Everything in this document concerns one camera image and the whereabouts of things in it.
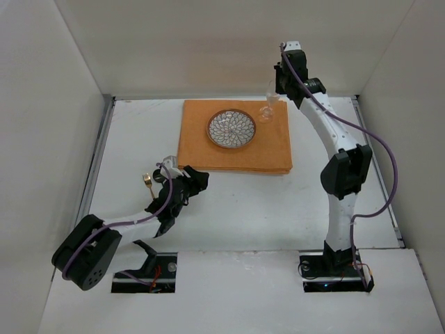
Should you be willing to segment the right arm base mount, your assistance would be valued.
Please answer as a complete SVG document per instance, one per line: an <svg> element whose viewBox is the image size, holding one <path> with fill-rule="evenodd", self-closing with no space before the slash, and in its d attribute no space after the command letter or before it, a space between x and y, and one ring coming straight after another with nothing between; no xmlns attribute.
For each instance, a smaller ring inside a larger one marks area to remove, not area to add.
<svg viewBox="0 0 445 334"><path fill-rule="evenodd" d="M369 293L375 287L372 271L361 261L358 251L334 252L327 244L322 251L299 253L298 273L306 293Z"/></svg>

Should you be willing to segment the clear wine glass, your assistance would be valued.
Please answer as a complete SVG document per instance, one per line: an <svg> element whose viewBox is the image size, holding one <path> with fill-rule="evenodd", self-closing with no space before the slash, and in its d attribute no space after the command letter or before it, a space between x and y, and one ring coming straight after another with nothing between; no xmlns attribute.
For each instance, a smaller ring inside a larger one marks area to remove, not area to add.
<svg viewBox="0 0 445 334"><path fill-rule="evenodd" d="M268 83L266 91L267 104L259 110L259 122L268 123L273 121L274 109L273 107L279 102L280 95L276 92L275 81L271 80Z"/></svg>

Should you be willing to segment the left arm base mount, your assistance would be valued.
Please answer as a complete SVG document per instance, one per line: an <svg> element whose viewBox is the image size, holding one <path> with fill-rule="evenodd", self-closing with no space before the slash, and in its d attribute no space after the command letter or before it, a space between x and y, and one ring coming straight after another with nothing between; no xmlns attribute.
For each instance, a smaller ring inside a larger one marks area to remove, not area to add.
<svg viewBox="0 0 445 334"><path fill-rule="evenodd" d="M178 253L159 253L141 240L122 251L136 266L113 274L112 294L175 293Z"/></svg>

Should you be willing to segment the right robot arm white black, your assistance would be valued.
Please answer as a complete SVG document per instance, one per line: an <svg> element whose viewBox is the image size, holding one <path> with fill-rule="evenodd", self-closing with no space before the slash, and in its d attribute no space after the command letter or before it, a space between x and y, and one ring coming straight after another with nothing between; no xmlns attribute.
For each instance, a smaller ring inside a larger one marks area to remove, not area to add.
<svg viewBox="0 0 445 334"><path fill-rule="evenodd" d="M328 163L321 171L321 185L329 201L323 260L327 267L339 268L353 261L351 220L357 194L367 178L372 149L359 144L336 119L324 85L308 76L304 51L296 44L283 44L280 51L281 62L274 66L275 90L293 101L310 121L327 152Z"/></svg>

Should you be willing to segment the black slotted spoon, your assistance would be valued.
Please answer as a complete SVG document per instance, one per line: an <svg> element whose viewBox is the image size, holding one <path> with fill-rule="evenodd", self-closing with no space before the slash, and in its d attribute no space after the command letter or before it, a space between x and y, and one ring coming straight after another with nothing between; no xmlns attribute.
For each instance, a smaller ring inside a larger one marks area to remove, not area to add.
<svg viewBox="0 0 445 334"><path fill-rule="evenodd" d="M161 169L156 169L153 173L152 173L152 179L159 184L164 183L165 181L165 177L161 174Z"/></svg>

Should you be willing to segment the orange cloth placemat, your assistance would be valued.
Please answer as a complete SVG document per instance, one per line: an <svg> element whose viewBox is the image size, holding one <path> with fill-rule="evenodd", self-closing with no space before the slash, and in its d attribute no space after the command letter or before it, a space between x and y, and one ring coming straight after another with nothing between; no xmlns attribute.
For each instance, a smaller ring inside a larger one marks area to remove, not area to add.
<svg viewBox="0 0 445 334"><path fill-rule="evenodd" d="M178 147L179 167L197 170L230 170L266 174L287 174L293 167L289 117L286 102L273 107L271 122L259 121L265 101L186 100L183 107ZM225 109L248 113L256 123L256 134L242 148L221 148L207 134L210 119Z"/></svg>

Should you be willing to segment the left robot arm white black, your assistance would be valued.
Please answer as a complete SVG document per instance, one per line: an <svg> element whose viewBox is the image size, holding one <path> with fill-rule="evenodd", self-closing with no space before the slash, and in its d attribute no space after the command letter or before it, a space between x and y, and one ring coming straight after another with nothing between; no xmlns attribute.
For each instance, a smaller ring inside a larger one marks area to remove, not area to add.
<svg viewBox="0 0 445 334"><path fill-rule="evenodd" d="M207 189L209 174L191 166L178 169L171 159L157 164L162 188L143 211L106 220L84 216L52 256L64 280L83 291L92 289L108 273L133 278L150 273L156 251L145 243L166 234L190 198Z"/></svg>

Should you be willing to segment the patterned ceramic plate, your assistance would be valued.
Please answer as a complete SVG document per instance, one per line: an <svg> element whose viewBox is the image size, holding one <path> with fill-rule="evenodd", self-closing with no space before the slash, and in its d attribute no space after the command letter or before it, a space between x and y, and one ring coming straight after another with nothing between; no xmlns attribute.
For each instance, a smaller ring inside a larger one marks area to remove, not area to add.
<svg viewBox="0 0 445 334"><path fill-rule="evenodd" d="M207 136L218 147L238 149L249 144L256 134L253 118L240 109L224 109L208 121Z"/></svg>

